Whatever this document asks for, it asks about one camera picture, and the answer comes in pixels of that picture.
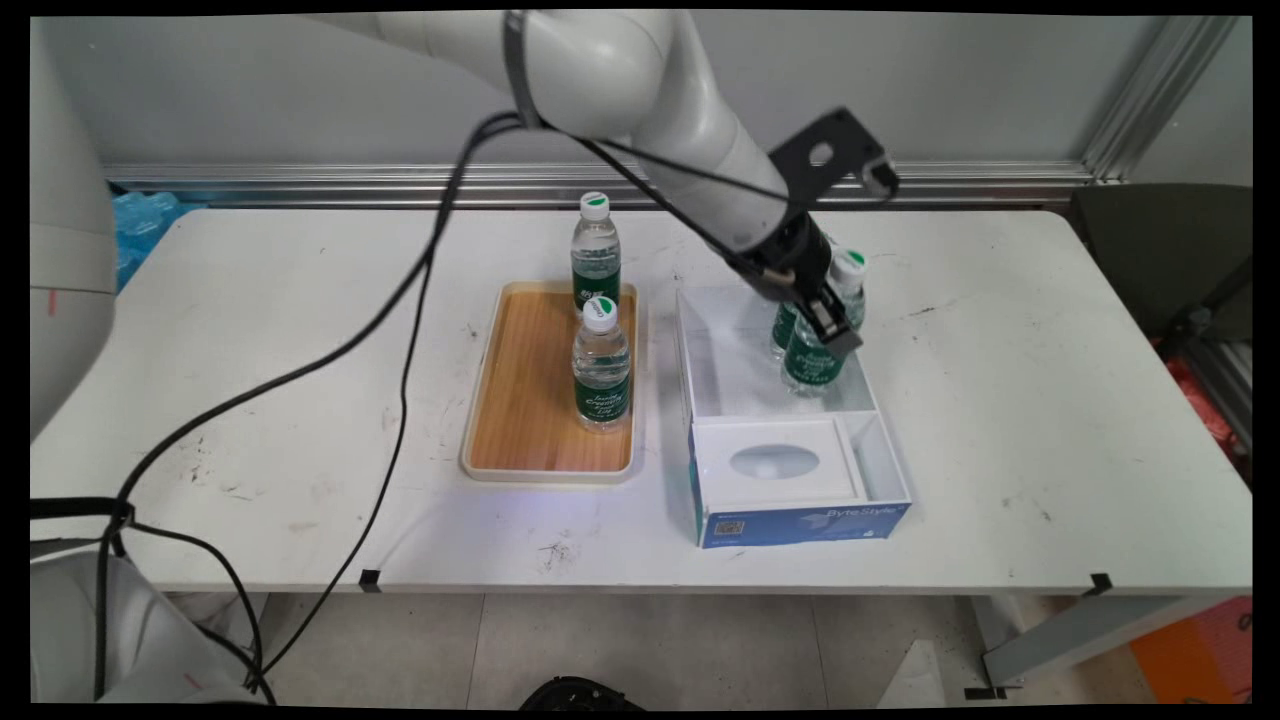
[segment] tray rim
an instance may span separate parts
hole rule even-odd
[[[623,282],[620,290],[623,296],[632,296],[636,301],[636,332],[635,342],[631,347],[631,452],[627,457],[627,464],[622,469],[612,471],[509,470],[471,465],[476,424],[480,421],[477,402],[489,384],[489,373],[492,369],[489,359],[493,356],[497,342],[494,329],[498,324],[498,314],[502,311],[503,301],[507,296],[517,292],[573,293],[573,283],[571,281],[512,281],[502,286],[502,290],[498,291],[498,297],[494,300],[493,314],[489,318],[489,341],[485,343],[484,356],[480,359],[480,373],[476,375],[475,387],[471,389],[471,407],[467,410],[466,436],[462,439],[462,452],[458,454],[458,464],[467,477],[479,482],[500,483],[617,484],[631,475],[636,466],[637,446],[644,442],[644,433],[641,430],[644,423],[637,421],[637,419],[644,414],[640,388],[643,387],[641,378],[644,377],[644,356],[648,342],[648,313],[640,291],[635,284]]]

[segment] green bottle label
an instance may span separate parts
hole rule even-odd
[[[778,304],[778,314],[773,316],[773,345],[782,350],[791,342],[791,333],[796,327],[796,309],[790,302]]]
[[[620,287],[621,278],[621,268],[614,270],[613,274],[603,278],[589,278],[573,273],[573,306],[581,310],[584,302],[600,295],[617,302],[622,290]]]
[[[840,369],[845,366],[845,359],[836,357],[826,347],[809,347],[797,338],[787,347],[787,356],[782,361],[782,366],[796,382],[806,386],[824,386],[840,375]]]
[[[577,411],[595,423],[617,420],[631,405],[631,383],[628,380],[631,380],[630,375],[613,387],[594,388],[575,379],[573,400],[577,402]]]

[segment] floor tile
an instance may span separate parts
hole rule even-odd
[[[271,594],[274,657],[319,594]],[[333,594],[268,680],[282,705],[466,707],[483,596]]]
[[[986,687],[982,634],[959,597],[854,596],[813,598],[831,708],[876,707],[911,642],[933,642],[948,706],[964,688]]]
[[[646,710],[826,707],[797,596],[488,596],[468,707],[515,710],[556,675]]]
[[[1027,596],[1019,598],[1019,611],[1027,628],[1068,610],[1078,597]],[[1084,662],[1033,679],[1010,700],[1018,705],[1133,705],[1151,703],[1155,694],[1128,644],[1123,644]]]

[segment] oval hole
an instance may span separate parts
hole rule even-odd
[[[762,480],[799,478],[818,466],[813,451],[794,445],[760,445],[739,450],[728,459],[731,468]]]
[[[809,151],[809,163],[814,165],[826,165],[835,155],[836,151],[831,147],[831,145],[819,142],[813,146],[813,150]]]

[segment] white bottle cap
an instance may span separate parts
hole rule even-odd
[[[831,258],[831,279],[850,290],[863,287],[867,260],[852,250],[837,250]]]
[[[596,296],[582,304],[582,324],[593,333],[607,333],[618,324],[618,304]]]
[[[603,220],[609,217],[609,196],[603,192],[588,192],[579,200],[577,210],[588,220]]]

